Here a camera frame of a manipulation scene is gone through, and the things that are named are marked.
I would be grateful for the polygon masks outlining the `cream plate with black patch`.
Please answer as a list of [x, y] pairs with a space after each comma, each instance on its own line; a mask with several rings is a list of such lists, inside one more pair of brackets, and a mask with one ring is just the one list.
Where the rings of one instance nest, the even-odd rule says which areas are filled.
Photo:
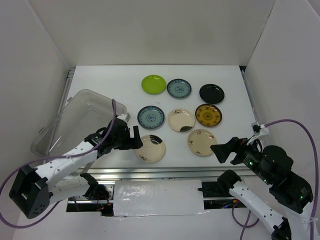
[[134, 151], [136, 157], [146, 163], [154, 164], [159, 162], [165, 152], [165, 142], [157, 135], [148, 134], [141, 137], [142, 147]]

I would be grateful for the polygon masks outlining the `cream plate with small motifs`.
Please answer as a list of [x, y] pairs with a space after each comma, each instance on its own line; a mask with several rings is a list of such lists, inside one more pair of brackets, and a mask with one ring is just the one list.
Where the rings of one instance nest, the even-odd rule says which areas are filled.
[[206, 129], [195, 129], [187, 138], [187, 144], [192, 153], [200, 157], [208, 157], [213, 154], [211, 145], [217, 145], [217, 138]]

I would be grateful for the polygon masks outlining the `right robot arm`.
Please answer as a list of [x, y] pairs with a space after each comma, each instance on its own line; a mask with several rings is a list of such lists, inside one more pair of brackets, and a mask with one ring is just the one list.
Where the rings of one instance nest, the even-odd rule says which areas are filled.
[[311, 185], [292, 171], [293, 160], [279, 146], [262, 147], [256, 139], [233, 137], [225, 144], [211, 145], [220, 163], [235, 154], [232, 165], [244, 164], [263, 183], [283, 207], [281, 215], [254, 194], [233, 170], [227, 170], [217, 180], [223, 196], [233, 196], [243, 203], [267, 228], [273, 240], [318, 240], [312, 209], [315, 202]]

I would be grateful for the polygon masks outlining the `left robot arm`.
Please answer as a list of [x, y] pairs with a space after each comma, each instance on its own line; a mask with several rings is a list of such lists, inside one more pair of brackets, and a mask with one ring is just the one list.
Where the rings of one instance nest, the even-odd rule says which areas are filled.
[[107, 127], [89, 134], [64, 155], [46, 160], [32, 168], [22, 167], [14, 180], [9, 197], [28, 219], [40, 216], [50, 204], [83, 196], [88, 200], [107, 199], [109, 192], [89, 173], [72, 173], [94, 163], [111, 150], [135, 150], [143, 146], [138, 126], [116, 118]]

